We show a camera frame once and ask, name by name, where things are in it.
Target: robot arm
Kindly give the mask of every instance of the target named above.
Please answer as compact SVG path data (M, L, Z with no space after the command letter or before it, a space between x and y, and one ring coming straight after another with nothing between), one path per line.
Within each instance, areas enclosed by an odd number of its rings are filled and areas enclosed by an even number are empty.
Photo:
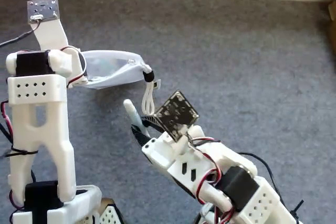
M182 93L174 93L150 118L139 119L129 100L124 106L148 160L208 208L198 223L299 223L271 185L257 175L257 168L250 160L205 137L202 128L193 124L195 120L191 118L197 118L198 114ZM149 137L144 129L149 125L161 127L160 137ZM223 219L214 218L209 205L224 213Z

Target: black cable tie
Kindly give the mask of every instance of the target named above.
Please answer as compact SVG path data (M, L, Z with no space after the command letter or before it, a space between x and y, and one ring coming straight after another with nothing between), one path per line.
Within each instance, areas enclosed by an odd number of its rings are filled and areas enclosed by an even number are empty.
M299 210L299 208L302 206L303 203L304 200L302 199L300 203L298 203L298 205L292 211L289 211L290 214L294 217L296 224L299 224L299 216L296 212Z
M13 156L26 156L26 155L34 155L36 153L38 153L38 151L33 151L33 152L29 152L29 151L26 151L26 150L19 150L19 149L16 149L14 147L11 147L11 150L16 152L16 153L9 153L6 155L6 157L13 157Z
M153 70L150 73L145 73L144 71L142 73L143 73L143 76L145 77L146 82L154 81L154 71Z

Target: white wire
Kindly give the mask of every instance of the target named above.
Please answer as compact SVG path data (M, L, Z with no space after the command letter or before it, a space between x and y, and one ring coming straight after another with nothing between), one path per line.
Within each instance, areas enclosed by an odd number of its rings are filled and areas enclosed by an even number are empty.
M145 64L144 62L141 63L141 66L142 66L142 70L145 73L150 73L153 71L152 68L149 65Z
M153 100L154 81L146 82L145 94L142 98L141 110L145 115L152 115L155 112L155 105Z

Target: gray carpet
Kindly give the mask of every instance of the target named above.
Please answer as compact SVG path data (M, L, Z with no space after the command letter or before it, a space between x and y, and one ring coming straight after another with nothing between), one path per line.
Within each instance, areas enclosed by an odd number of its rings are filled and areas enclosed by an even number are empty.
M0 41L27 30L26 0L0 0ZM304 223L334 223L336 76L325 4L269 0L59 0L72 45L141 54L162 79L160 104L181 89L209 136L263 157L287 205L306 202ZM34 36L1 52L1 99L8 53L38 49ZM130 132L122 101L140 106L142 82L68 92L77 183L95 184L135 223L191 223L199 204L154 170ZM9 147L0 136L0 151ZM256 165L269 179L264 167ZM38 180L55 179L41 150ZM0 161L1 223L8 160Z

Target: wire connector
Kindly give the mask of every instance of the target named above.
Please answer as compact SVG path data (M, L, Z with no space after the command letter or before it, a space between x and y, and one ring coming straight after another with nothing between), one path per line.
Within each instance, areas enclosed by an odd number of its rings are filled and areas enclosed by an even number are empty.
M36 14L30 17L30 22L41 22L44 19L42 14Z
M143 73L143 76L144 76L146 82L154 81L155 76L154 76L154 71L153 70L149 73L146 73L144 71L142 73Z

